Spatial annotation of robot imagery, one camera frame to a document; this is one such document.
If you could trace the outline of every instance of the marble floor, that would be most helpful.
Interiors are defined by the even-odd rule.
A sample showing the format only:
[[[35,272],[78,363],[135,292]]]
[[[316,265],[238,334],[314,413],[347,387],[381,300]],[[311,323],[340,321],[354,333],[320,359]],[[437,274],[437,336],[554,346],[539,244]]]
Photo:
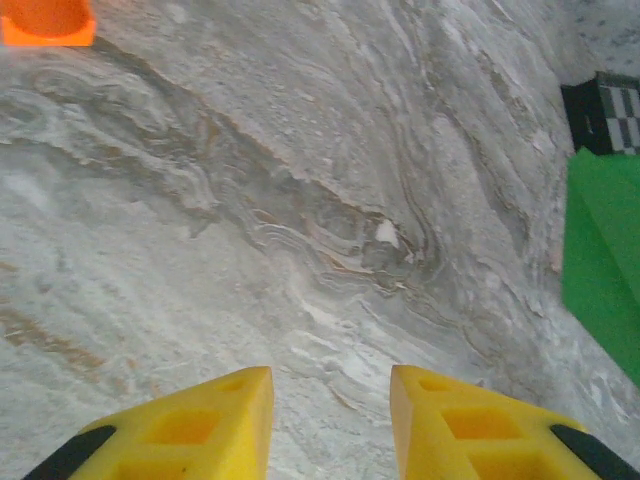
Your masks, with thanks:
[[[272,480],[397,478],[397,363],[573,416],[640,466],[640,394],[559,299],[558,87],[606,62],[575,11],[94,5],[92,48],[0,50],[2,478],[261,364]]]

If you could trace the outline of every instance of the green block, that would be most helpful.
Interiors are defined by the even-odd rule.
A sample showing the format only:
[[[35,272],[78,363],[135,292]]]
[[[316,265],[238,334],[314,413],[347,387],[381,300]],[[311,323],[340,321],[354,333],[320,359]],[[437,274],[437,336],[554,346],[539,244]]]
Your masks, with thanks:
[[[562,298],[640,388],[640,156],[569,160]]]

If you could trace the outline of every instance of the black and white checkered object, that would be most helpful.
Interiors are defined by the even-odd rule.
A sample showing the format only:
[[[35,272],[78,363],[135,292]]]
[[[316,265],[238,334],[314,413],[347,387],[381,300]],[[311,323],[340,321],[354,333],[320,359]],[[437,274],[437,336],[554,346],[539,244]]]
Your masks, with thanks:
[[[640,91],[637,86],[600,84],[599,87],[613,151],[640,155]]]
[[[576,151],[640,155],[640,80],[598,72],[562,96]]]

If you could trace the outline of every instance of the rectangular hole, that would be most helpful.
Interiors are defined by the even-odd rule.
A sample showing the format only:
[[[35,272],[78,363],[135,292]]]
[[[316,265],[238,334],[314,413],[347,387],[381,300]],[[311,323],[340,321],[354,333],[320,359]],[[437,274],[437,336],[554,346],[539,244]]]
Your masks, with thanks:
[[[449,386],[446,382],[437,380],[435,378],[423,378],[420,380],[420,386],[427,392],[444,392],[449,390]]]
[[[459,440],[520,438],[515,423],[495,408],[459,408],[444,410],[442,417]]]
[[[220,416],[210,410],[186,410],[161,418],[146,437],[146,443],[201,445],[211,436]]]
[[[472,454],[469,460],[480,480],[564,480],[558,466],[531,452]]]
[[[188,473],[186,461],[131,461],[122,463],[112,480],[182,480]]]

